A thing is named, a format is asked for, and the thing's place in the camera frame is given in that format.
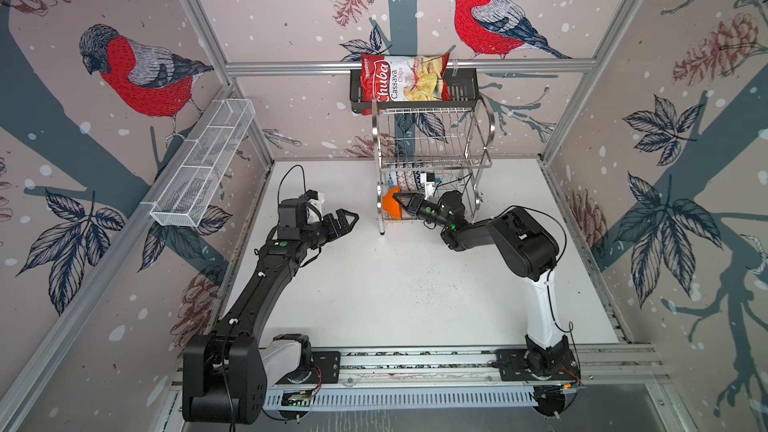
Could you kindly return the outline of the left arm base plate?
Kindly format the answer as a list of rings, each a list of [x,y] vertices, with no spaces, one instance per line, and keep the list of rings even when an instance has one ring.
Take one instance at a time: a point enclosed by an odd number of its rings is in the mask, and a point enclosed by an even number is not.
[[[313,351],[311,360],[302,365],[300,353],[292,349],[280,352],[261,350],[262,363],[269,386],[337,384],[340,376],[341,353]]]

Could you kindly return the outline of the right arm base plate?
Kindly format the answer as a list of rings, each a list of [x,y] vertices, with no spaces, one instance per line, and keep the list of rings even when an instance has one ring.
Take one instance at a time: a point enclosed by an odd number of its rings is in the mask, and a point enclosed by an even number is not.
[[[498,370],[502,382],[555,381],[558,383],[578,382],[581,371],[573,352],[543,354],[524,348],[502,348],[494,352],[492,364]]]

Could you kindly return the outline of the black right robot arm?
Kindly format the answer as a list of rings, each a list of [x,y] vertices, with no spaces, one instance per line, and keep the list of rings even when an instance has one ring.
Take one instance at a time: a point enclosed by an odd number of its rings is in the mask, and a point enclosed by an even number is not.
[[[439,227],[441,239],[452,251],[495,247],[508,269],[523,281],[528,370],[540,379],[560,372],[581,379],[578,356],[571,348],[572,328],[558,321],[551,280],[564,248],[530,215],[530,208],[513,205],[492,218],[470,222],[459,191],[448,191],[431,202],[418,192],[395,189],[388,200],[426,225]]]

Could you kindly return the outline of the red cassava chips bag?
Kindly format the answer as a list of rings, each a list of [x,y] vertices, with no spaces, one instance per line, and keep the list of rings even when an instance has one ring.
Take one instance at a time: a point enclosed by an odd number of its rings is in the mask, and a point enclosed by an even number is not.
[[[361,56],[361,87],[364,102],[448,101],[445,83],[450,55]]]

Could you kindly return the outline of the orange plastic bowl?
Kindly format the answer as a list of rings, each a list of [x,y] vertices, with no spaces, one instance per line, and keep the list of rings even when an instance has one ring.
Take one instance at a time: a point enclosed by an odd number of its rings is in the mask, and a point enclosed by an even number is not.
[[[395,186],[382,198],[382,211],[385,219],[401,220],[403,218],[402,206],[395,200],[395,195],[400,192],[401,187]]]

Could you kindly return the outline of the black wall basket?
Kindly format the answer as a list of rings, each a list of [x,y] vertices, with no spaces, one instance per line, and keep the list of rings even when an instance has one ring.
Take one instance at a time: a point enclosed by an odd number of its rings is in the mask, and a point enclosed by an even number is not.
[[[480,98],[476,70],[457,69],[456,72],[448,71],[444,75],[444,91],[449,95],[449,100],[447,101],[385,103],[384,109],[426,109],[430,106],[437,108],[472,108]],[[349,100],[354,113],[365,115],[366,110],[372,109],[371,102],[363,100],[360,69],[350,72]]]

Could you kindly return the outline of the blue floral ceramic bowl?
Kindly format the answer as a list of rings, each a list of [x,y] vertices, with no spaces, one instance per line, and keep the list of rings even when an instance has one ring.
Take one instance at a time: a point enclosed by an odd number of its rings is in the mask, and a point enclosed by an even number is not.
[[[395,171],[388,171],[386,173],[386,183],[389,189],[392,189],[399,185],[398,179],[397,179],[397,173]]]

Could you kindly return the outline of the stainless steel dish rack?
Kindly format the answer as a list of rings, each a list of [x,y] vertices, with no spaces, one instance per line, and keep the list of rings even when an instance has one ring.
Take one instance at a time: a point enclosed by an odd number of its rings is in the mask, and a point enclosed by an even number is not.
[[[431,171],[441,179],[432,193],[419,192],[438,202],[442,194],[458,190],[463,195],[465,216],[471,220],[481,205],[480,178],[490,168],[490,149],[495,138],[496,119],[485,98],[472,108],[395,108],[372,103],[372,150],[377,175],[377,221],[379,232],[385,226],[414,217],[403,211],[401,220],[384,218],[382,198],[390,190],[388,171]]]

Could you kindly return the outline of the aluminium mounting rail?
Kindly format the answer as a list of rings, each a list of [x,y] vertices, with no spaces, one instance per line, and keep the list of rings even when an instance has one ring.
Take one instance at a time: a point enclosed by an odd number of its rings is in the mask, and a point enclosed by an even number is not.
[[[671,378],[649,345],[582,344],[549,376],[525,367],[521,346],[346,347],[313,350],[322,374],[302,382],[272,381],[272,389],[572,386],[669,384]]]

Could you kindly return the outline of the red patterned ceramic bowl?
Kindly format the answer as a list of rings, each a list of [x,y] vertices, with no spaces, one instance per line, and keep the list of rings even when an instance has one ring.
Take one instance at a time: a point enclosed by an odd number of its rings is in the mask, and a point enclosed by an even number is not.
[[[405,173],[404,172],[396,172],[395,173],[395,177],[396,177],[397,185],[402,190],[407,190],[408,189],[408,184],[407,184]]]

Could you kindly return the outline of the white brown patterned bowl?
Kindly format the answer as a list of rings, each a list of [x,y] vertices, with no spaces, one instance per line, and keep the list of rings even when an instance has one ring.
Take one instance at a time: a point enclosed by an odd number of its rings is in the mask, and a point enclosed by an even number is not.
[[[404,177],[405,177],[405,181],[406,181],[406,185],[407,185],[408,189],[409,190],[416,190],[417,189],[417,185],[416,185],[416,182],[414,180],[413,172],[410,171],[410,170],[405,171],[404,172]]]

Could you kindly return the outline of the blue geometric upturned bowl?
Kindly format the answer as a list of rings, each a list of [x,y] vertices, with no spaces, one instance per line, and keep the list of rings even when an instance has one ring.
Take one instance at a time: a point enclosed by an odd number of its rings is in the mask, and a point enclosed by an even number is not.
[[[413,172],[413,179],[414,179],[414,184],[416,186],[416,189],[417,190],[423,190],[424,189],[424,185],[423,185],[422,180],[421,180],[421,172],[420,171],[414,171]]]

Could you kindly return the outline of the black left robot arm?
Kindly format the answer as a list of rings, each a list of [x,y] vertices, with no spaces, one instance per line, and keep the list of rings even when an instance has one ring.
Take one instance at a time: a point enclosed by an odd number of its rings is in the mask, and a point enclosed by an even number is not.
[[[259,248],[252,277],[229,311],[204,335],[194,336],[183,351],[182,416],[187,422],[252,424],[268,389],[284,377],[306,374],[312,366],[311,344],[302,334],[260,341],[268,319],[307,254],[349,234],[358,214],[339,209],[321,215],[304,197],[283,200],[277,224]]]

